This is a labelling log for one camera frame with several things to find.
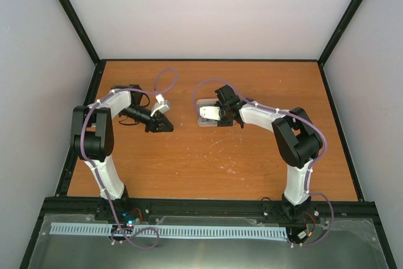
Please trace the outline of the pink sunglasses case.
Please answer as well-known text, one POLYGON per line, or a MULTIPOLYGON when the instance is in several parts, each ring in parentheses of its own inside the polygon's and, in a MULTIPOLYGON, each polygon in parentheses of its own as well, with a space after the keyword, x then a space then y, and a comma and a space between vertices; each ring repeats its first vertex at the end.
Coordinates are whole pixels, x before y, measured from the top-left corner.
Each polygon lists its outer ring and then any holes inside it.
POLYGON ((232 120, 219 117, 220 102, 218 99, 200 99, 196 101, 198 125, 201 127, 231 127, 232 120))

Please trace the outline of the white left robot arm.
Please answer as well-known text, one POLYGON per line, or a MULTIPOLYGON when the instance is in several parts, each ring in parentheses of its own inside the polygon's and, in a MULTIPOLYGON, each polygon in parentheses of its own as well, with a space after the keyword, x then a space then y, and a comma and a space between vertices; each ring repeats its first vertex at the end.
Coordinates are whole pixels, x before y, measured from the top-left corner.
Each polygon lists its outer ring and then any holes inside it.
POLYGON ((73 109, 70 145, 91 170, 100 197, 112 200, 108 211, 117 220, 124 220, 130 215, 131 204, 122 199, 126 195, 126 187, 112 158, 115 145, 113 119, 132 119, 134 123, 144 125, 146 132, 172 132, 174 126, 165 116, 170 107, 162 93, 146 92, 132 84, 114 86, 94 103, 73 109), (141 105, 141 100, 150 94, 156 97, 156 103, 148 109, 141 105))

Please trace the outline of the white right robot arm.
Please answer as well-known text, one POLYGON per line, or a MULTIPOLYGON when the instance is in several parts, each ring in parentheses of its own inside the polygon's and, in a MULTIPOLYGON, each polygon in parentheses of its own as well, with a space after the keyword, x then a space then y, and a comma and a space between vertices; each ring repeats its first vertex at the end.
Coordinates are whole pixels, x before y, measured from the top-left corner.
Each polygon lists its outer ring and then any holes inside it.
POLYGON ((310 179, 313 163, 324 150, 325 139, 315 127, 306 111, 301 107, 281 110, 260 105, 257 101, 241 99, 236 92, 225 85, 215 90, 218 98, 214 107, 213 120, 241 127, 255 125, 269 130, 282 160, 287 164, 287 182, 282 195, 282 212, 289 220, 297 220, 308 209, 311 201, 310 179))

